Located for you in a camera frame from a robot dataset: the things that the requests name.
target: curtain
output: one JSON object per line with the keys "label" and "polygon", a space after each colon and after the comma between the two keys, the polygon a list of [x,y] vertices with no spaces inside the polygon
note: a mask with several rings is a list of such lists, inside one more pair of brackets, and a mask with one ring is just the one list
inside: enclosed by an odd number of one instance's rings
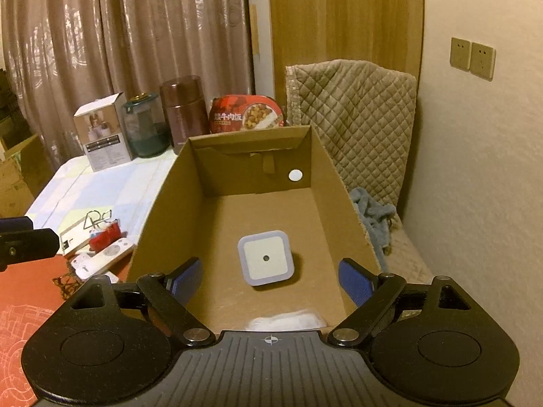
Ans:
{"label": "curtain", "polygon": [[12,88],[59,166],[80,105],[199,75],[208,101],[253,91],[246,0],[0,0]]}

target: red instant meal package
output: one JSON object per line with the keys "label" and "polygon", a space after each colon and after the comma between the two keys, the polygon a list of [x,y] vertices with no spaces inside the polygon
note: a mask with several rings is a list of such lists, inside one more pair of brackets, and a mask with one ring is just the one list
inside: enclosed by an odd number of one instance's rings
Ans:
{"label": "red instant meal package", "polygon": [[211,133],[282,127],[283,113],[270,97],[227,95],[215,98],[209,113]]}

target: wall socket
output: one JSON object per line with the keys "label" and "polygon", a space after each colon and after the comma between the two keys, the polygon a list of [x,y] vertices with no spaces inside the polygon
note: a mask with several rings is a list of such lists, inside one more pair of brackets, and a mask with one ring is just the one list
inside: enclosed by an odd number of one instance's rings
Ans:
{"label": "wall socket", "polygon": [[471,45],[470,72],[486,80],[492,81],[494,76],[494,64],[496,62],[496,50],[484,44],[473,43]]}
{"label": "wall socket", "polygon": [[451,39],[451,66],[469,72],[471,59],[471,42],[466,39]]}

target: blue towel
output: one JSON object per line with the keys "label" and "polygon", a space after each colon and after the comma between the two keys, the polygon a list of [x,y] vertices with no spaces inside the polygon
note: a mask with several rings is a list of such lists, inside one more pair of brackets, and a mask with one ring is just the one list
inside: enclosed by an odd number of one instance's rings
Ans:
{"label": "blue towel", "polygon": [[383,248],[390,245],[388,219],[396,215],[392,204],[381,205],[362,187],[356,187],[349,193],[360,222],[366,227],[375,255],[382,271],[387,271]]}

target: gray ribbed surface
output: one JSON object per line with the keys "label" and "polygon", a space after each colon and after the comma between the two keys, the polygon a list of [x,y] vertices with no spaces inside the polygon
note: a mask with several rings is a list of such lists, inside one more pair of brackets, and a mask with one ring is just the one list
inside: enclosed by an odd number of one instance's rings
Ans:
{"label": "gray ribbed surface", "polygon": [[[265,341],[273,335],[278,341]],[[48,402],[38,402],[47,407]],[[225,332],[219,344],[182,353],[156,386],[122,407],[416,407],[383,386],[353,350],[317,332]],[[495,402],[488,407],[506,406]]]}

